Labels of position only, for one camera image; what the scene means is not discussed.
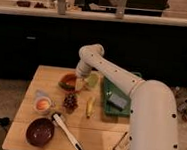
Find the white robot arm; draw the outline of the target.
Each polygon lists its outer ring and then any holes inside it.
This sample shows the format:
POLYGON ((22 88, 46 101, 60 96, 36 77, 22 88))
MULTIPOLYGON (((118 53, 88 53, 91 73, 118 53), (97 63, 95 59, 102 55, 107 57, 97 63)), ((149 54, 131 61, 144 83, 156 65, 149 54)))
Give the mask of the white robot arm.
POLYGON ((75 69, 87 78, 94 67, 131 98, 129 150, 179 150, 177 106, 174 93, 158 80, 143 80, 103 58, 100 44, 78 51, 75 69))

